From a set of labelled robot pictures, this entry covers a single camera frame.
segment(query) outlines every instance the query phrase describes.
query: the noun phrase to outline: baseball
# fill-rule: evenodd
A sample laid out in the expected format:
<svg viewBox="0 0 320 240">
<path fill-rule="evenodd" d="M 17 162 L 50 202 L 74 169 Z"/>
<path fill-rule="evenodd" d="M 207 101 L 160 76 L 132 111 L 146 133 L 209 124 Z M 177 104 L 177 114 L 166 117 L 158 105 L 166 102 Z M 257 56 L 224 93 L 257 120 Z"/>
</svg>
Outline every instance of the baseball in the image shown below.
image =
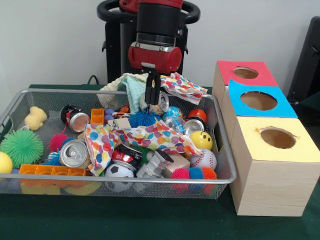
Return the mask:
<svg viewBox="0 0 320 240">
<path fill-rule="evenodd" d="M 190 158 L 190 167 L 200 168 L 200 167 L 207 167 L 212 168 L 213 170 L 216 169 L 217 166 L 217 159 L 214 153 L 208 149 L 202 148 L 201 156 L 192 156 Z"/>
</svg>

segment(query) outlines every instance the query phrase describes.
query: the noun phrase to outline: green spiky ball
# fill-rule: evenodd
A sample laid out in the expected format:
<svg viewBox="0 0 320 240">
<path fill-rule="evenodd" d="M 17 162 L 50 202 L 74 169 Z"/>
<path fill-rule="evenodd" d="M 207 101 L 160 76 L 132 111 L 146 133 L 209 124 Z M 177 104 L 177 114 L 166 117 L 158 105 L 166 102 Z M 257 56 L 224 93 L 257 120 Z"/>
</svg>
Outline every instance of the green spiky ball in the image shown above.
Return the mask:
<svg viewBox="0 0 320 240">
<path fill-rule="evenodd" d="M 44 144 L 33 131 L 19 129 L 5 135 L 0 152 L 8 154 L 13 168 L 18 169 L 21 164 L 33 164 L 40 160 L 44 154 Z"/>
</svg>

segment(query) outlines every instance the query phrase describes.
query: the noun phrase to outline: wooden box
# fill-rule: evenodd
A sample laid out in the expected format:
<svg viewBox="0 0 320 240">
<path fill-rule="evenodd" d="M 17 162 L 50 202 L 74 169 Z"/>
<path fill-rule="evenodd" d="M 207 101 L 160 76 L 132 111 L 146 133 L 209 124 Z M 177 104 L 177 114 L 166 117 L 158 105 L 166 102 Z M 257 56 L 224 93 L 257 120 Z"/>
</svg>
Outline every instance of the wooden box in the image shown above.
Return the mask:
<svg viewBox="0 0 320 240">
<path fill-rule="evenodd" d="M 263 61 L 217 61 L 212 95 L 217 98 L 220 108 L 230 79 L 248 86 L 278 86 Z"/>
<path fill-rule="evenodd" d="M 238 215 L 303 214 L 320 175 L 320 152 L 297 118 L 236 118 L 230 185 Z"/>
<path fill-rule="evenodd" d="M 224 92 L 221 112 L 230 143 L 237 116 L 297 118 L 278 86 L 250 86 L 233 80 Z"/>
</svg>

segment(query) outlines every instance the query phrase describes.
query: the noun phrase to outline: black cable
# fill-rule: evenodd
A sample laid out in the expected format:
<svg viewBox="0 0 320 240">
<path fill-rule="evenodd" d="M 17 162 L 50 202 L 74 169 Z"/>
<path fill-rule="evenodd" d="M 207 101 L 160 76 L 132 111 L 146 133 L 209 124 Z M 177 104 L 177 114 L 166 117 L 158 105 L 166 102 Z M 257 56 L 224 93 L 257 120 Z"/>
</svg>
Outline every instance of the black cable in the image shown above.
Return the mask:
<svg viewBox="0 0 320 240">
<path fill-rule="evenodd" d="M 100 84 L 96 75 L 92 75 L 91 77 L 89 77 L 87 84 L 90 84 L 92 79 L 95 79 L 96 84 L 98 84 L 98 85 Z"/>
</svg>

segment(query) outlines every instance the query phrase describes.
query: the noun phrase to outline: colorful confetti fabric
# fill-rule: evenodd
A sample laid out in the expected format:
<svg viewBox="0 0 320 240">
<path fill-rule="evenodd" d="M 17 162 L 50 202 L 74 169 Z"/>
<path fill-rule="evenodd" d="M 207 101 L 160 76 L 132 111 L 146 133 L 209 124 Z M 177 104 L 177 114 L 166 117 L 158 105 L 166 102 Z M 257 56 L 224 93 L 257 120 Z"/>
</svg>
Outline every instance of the colorful confetti fabric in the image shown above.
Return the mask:
<svg viewBox="0 0 320 240">
<path fill-rule="evenodd" d="M 161 87 L 180 99 L 198 105 L 203 94 L 207 93 L 207 89 L 193 84 L 179 73 L 171 73 L 170 76 L 161 76 Z"/>
<path fill-rule="evenodd" d="M 91 158 L 89 170 L 99 176 L 111 161 L 112 153 L 120 142 L 135 146 L 160 149 L 167 154 L 187 153 L 200 156 L 192 140 L 164 123 L 157 121 L 145 127 L 118 129 L 110 125 L 90 125 L 85 127 L 85 142 Z"/>
</svg>

